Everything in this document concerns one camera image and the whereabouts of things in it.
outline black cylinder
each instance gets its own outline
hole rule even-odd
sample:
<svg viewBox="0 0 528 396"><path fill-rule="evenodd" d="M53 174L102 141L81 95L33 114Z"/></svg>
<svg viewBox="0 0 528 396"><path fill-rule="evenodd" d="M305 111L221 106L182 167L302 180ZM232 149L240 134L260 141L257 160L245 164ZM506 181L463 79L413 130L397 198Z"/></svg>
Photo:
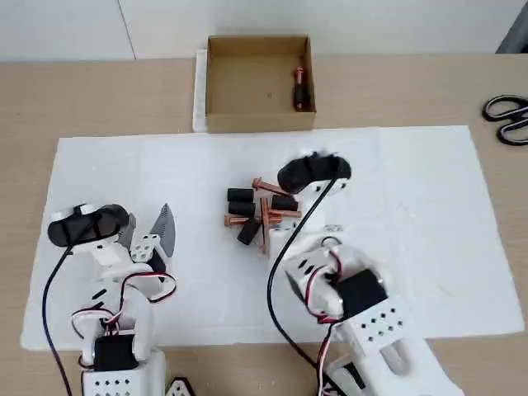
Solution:
<svg viewBox="0 0 528 396"><path fill-rule="evenodd" d="M293 196L273 196L271 198L271 208L275 210L296 211L299 208L299 202Z"/></svg>
<svg viewBox="0 0 528 396"><path fill-rule="evenodd" d="M228 188L228 201L239 200L242 202L253 202L252 188Z"/></svg>
<svg viewBox="0 0 528 396"><path fill-rule="evenodd" d="M249 245L255 238L255 235L257 235L258 229L260 227L261 224L257 221L257 219L251 217L242 227L240 234L237 236L238 241L242 242L244 245Z"/></svg>
<svg viewBox="0 0 528 396"><path fill-rule="evenodd" d="M232 200L229 202L228 212L231 215L253 217L255 215L255 203Z"/></svg>

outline scissors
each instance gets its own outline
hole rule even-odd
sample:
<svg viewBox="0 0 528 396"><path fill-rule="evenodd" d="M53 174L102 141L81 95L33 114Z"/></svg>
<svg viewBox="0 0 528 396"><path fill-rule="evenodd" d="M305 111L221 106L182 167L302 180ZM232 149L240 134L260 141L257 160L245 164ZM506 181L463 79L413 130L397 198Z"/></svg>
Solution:
<svg viewBox="0 0 528 396"><path fill-rule="evenodd" d="M492 114L490 108L496 103L513 103L516 108L513 110L504 111L498 114ZM528 137L524 139L515 139L510 136L513 130L518 130L528 126L528 98L519 97L517 95L501 95L494 97L486 102L482 108L482 117L490 122L510 120L510 124L505 124L499 127L497 131L497 139L503 144L510 146L524 146L528 144Z"/></svg>

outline cardboard box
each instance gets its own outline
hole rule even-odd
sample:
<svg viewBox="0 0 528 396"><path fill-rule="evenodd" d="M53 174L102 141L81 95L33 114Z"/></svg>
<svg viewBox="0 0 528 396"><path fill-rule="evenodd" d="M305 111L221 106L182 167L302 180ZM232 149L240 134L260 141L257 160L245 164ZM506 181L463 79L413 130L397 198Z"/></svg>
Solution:
<svg viewBox="0 0 528 396"><path fill-rule="evenodd" d="M302 66L309 103L294 107ZM312 55L306 35L211 36L207 45L205 118L209 132L311 130L316 114Z"/></svg>

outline white plastic base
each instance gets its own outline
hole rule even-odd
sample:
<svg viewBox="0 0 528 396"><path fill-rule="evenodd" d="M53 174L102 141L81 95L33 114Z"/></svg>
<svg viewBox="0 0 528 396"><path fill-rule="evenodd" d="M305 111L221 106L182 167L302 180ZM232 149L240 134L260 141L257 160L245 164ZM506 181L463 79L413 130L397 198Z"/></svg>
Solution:
<svg viewBox="0 0 528 396"><path fill-rule="evenodd" d="M154 349L146 363L122 371L83 371L82 396L163 396L165 355Z"/></svg>

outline copper bolt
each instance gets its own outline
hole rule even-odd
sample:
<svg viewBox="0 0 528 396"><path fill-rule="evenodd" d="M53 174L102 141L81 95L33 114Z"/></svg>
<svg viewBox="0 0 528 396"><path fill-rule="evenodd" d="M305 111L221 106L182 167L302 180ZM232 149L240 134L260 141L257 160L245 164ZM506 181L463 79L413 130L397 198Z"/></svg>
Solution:
<svg viewBox="0 0 528 396"><path fill-rule="evenodd" d="M249 220L248 217L238 217L238 216L233 216L231 214L227 214L224 216L224 225L226 227L231 227L232 225L240 225L240 224L245 224L247 221ZM278 224L282 221L282 217L280 216L269 216L269 222L270 224ZM257 217L257 221L260 223L261 222L261 218L260 217Z"/></svg>
<svg viewBox="0 0 528 396"><path fill-rule="evenodd" d="M266 191L275 192L276 194L280 194L281 196L289 196L290 195L286 191L282 190L280 187L275 186L274 184L270 184L270 183L266 183L265 181L262 181L261 177L257 177L255 179L253 179L252 187L255 190L258 190L259 188L261 188L261 189L266 190Z"/></svg>
<svg viewBox="0 0 528 396"><path fill-rule="evenodd" d="M263 196L261 198L261 217L262 217L262 252L267 254L267 245L268 245L268 234L270 232L270 221L269 221L269 210L270 206L267 202L267 198Z"/></svg>
<svg viewBox="0 0 528 396"><path fill-rule="evenodd" d="M303 217L303 213L299 212L298 210L270 209L270 215L271 216L281 216L281 217L295 217L296 219L300 219L301 217Z"/></svg>
<svg viewBox="0 0 528 396"><path fill-rule="evenodd" d="M299 85L303 83L304 69L300 66L295 70L295 82Z"/></svg>

